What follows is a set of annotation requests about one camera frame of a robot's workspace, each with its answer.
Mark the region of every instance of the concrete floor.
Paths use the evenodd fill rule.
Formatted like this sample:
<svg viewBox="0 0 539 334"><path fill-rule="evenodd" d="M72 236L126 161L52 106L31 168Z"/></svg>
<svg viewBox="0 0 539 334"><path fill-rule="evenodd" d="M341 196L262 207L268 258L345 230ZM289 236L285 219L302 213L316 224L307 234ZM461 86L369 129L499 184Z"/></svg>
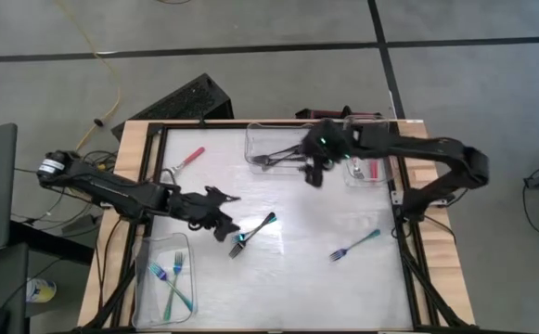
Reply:
<svg viewBox="0 0 539 334"><path fill-rule="evenodd" d="M539 1L377 4L388 41L539 36ZM68 6L101 51L376 41L364 0L192 0L180 6L81 0L68 1ZM0 0L0 56L88 51L54 2ZM520 202L521 178L539 166L539 44L390 52L406 116L426 120L431 135L480 148L492 161L492 183L450 210L477 323L539 332L539 235L527 225ZM289 118L302 108L346 104L386 113L391 104L377 49L119 58L110 63L123 91L110 125L203 72L231 96L238 118ZM36 168L47 151L74 148L114 98L108 73L92 59L0 63L0 123L19 126L21 168ZM102 131L86 150L117 146ZM31 175L16 175L14 212L38 215L54 200ZM539 224L539 192L530 193L529 202ZM53 218L81 207L66 199ZM47 261L34 259L35 267ZM72 293L61 297L56 311L35 316L32 333L75 326L87 270L58 268Z"/></svg>

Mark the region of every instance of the wooden table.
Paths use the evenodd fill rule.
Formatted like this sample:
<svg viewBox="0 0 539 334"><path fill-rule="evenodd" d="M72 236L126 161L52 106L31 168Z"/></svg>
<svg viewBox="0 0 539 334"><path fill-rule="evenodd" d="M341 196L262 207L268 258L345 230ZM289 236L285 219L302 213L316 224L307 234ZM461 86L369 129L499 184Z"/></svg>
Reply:
<svg viewBox="0 0 539 334"><path fill-rule="evenodd" d="M300 122L308 123L309 120L267 120L268 122ZM122 141L119 148L119 154L115 167L115 172L118 175L129 179L137 180L141 169L142 157L144 156L144 147L147 139L148 125L150 122L169 124L186 124L197 123L198 121L129 121L125 124ZM259 120L216 120L208 121L208 123L234 123L234 122L263 122ZM401 135L428 137L426 126L423 121L399 122L399 132ZM157 157L157 141L160 137L154 137L152 151L149 157L148 176L153 175L154 161ZM422 187L438 177L436 168L432 161L420 161L415 159L406 159L407 171L412 187ZM395 180L397 188L400 188L400 181ZM448 214L445 209L429 209L427 215L449 225ZM106 242L109 239L112 227L118 220L118 214L114 211L108 211L104 214L102 226L98 235L97 246L100 254L100 259L104 257L104 249ZM428 267L430 269L430 280L446 302L451 306L457 315L472 324L473 314L471 305L463 279L461 264L456 252L456 246L453 238L445 231L435 225L431 225L428 221L424 221L420 225L423 247L426 253ZM103 295L104 300L107 300L109 295L114 291L118 282L122 266L122 254L124 251L127 233L129 230L128 224L120 224L114 231L114 235L110 238L109 253L106 263L106 276L104 280ZM428 313L425 304L424 293L415 281L418 309L421 316L422 324L428 324ZM129 325L131 322L131 304L134 298L134 285L132 284L127 290L123 302L121 325ZM92 267L88 277L85 294L83 296L82 310L80 312L78 326L84 325L97 312L98 304L98 274L96 266L96 256L92 261Z"/></svg>

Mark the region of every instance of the yellow cable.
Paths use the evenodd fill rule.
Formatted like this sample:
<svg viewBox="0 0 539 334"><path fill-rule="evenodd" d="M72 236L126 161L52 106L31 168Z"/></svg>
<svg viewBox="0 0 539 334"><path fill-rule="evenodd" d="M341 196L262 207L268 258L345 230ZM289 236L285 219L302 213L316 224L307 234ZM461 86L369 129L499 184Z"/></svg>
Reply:
<svg viewBox="0 0 539 334"><path fill-rule="evenodd" d="M71 22L73 22L75 27L77 27L77 30L83 35L83 38L87 42L87 44L89 45L90 51L92 52L94 57L97 58L98 60L100 60L109 69L110 74L112 76L112 79L117 84L117 100L116 100L116 102L114 102L114 105L112 106L112 108L110 108L110 110L107 113L105 113L103 117L100 118L100 120L102 120L104 122L104 121L108 120L110 117L112 117L112 115L114 115L114 113L117 111L119 105L121 104L122 91L121 91L121 81L119 80L119 75L117 74L117 72L110 66L110 64L105 59L103 59L101 56L98 55L98 53L96 51L96 47L94 46L94 43L92 43L92 40L90 39L90 37L88 37L87 33L82 29L82 26L80 26L77 19L75 19L75 16L73 16L73 14L69 11L67 6L65 6L65 3L63 2L63 0L55 0L55 2L61 8L61 10L63 10L65 15L67 15L69 20ZM80 140L79 144L77 144L77 147L75 148L76 151L79 151L80 148L82 148L82 146L85 145L85 143L90 138L90 136L92 135L92 133L95 131L96 128L97 128L97 126L94 124L94 125L92 125L90 130L88 130L85 133L82 140Z"/></svg>

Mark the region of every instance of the black box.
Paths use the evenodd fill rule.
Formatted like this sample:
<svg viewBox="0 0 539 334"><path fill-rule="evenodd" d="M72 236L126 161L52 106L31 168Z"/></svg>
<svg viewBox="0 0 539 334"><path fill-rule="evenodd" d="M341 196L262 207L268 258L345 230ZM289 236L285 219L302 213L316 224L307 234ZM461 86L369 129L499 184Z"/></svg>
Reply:
<svg viewBox="0 0 539 334"><path fill-rule="evenodd" d="M178 88L131 120L234 120L230 97L207 73ZM112 128L121 141L124 122Z"/></svg>

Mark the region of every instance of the clear plastic container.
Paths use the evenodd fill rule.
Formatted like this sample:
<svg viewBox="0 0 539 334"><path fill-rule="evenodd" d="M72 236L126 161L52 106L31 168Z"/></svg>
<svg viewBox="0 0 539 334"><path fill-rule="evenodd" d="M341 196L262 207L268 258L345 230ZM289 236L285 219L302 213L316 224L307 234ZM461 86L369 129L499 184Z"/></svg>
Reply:
<svg viewBox="0 0 539 334"><path fill-rule="evenodd" d="M390 122L378 115L348 116L343 122L343 129L352 125L371 124L389 131ZM387 182L393 178L388 158L364 159L351 158L343 163L343 179L347 186L370 186L374 183Z"/></svg>
<svg viewBox="0 0 539 334"><path fill-rule="evenodd" d="M250 170L253 173L299 174L299 168L307 159L296 154L295 149L311 127L309 123L301 126L249 124L244 158Z"/></svg>
<svg viewBox="0 0 539 334"><path fill-rule="evenodd" d="M189 311L183 301L173 295L170 317L165 319L167 304L172 289L150 270L156 263L174 282L174 262L177 252L183 254L183 265L175 281L175 287L192 302ZM172 234L168 238L144 238L133 248L137 284L135 287L135 313L132 324L135 328L154 328L171 323L187 321L197 310L195 286L193 284L193 257L186 235Z"/></svg>

